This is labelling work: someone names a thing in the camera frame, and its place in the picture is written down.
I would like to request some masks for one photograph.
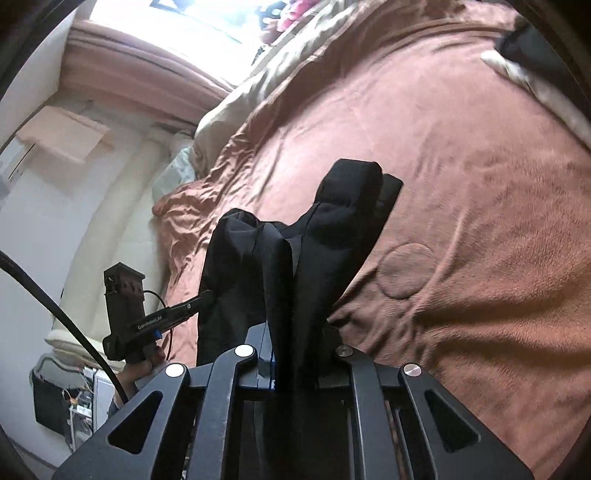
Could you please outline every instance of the black fabric garment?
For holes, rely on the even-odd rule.
[[[312,387],[322,328],[369,255],[402,188],[377,163],[337,161],[293,225],[231,210],[213,232],[199,287],[215,303],[199,314],[197,364],[240,345],[268,322],[276,387]]]
[[[591,119],[591,103],[552,46],[530,23],[501,37],[496,50],[558,88]]]

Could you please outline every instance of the circular stain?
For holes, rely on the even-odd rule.
[[[378,285],[392,299],[407,299],[421,290],[435,271],[429,247],[404,244],[385,254],[378,265]]]

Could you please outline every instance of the wire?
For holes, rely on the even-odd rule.
[[[164,303],[164,300],[154,290],[144,290],[144,293],[150,293],[150,294],[154,295],[154,297],[159,299],[162,306],[164,308],[166,308],[166,304]],[[170,333],[168,334],[168,338],[169,338],[170,342],[168,343],[168,353],[166,354],[166,360],[170,360],[170,354],[173,351],[173,332],[174,332],[174,327],[170,329]]]
[[[102,357],[102,355],[92,346],[80,329],[74,322],[70,320],[66,312],[64,312],[56,302],[54,302],[43,289],[35,283],[35,281],[27,275],[27,273],[19,267],[14,260],[12,260],[7,254],[0,250],[0,268],[4,270],[8,275],[14,278],[20,285],[27,290],[41,305],[43,305],[59,322],[66,327],[78,342],[85,348],[95,362],[105,371],[109,380],[117,390],[117,393],[121,397],[123,403],[127,403],[128,398],[121,382],[115,376],[115,373]]]
[[[160,301],[160,303],[162,304],[162,306],[164,308],[166,308],[166,304],[164,303],[164,300],[154,290],[144,290],[144,293],[151,293],[152,295],[154,295],[154,297],[156,297]]]

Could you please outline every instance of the white wall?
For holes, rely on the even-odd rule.
[[[62,96],[53,105],[81,111]],[[75,165],[39,153],[0,210],[0,249],[59,303],[70,263],[109,185],[139,147],[150,121],[92,107],[89,118],[111,127],[115,148],[98,148]],[[69,454],[63,437],[35,422],[30,369],[43,352],[50,314],[0,272],[0,423],[7,435],[42,460],[59,465]]]
[[[74,12],[33,52],[0,102],[0,148],[31,114],[57,91],[61,56]]]

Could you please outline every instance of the wrinkled fabric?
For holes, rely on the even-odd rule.
[[[330,321],[378,362],[422,364],[545,480],[591,414],[591,154],[480,60],[507,9],[425,5],[365,11],[155,206],[168,301],[199,288],[229,209],[292,223],[337,158],[376,161],[405,187]]]

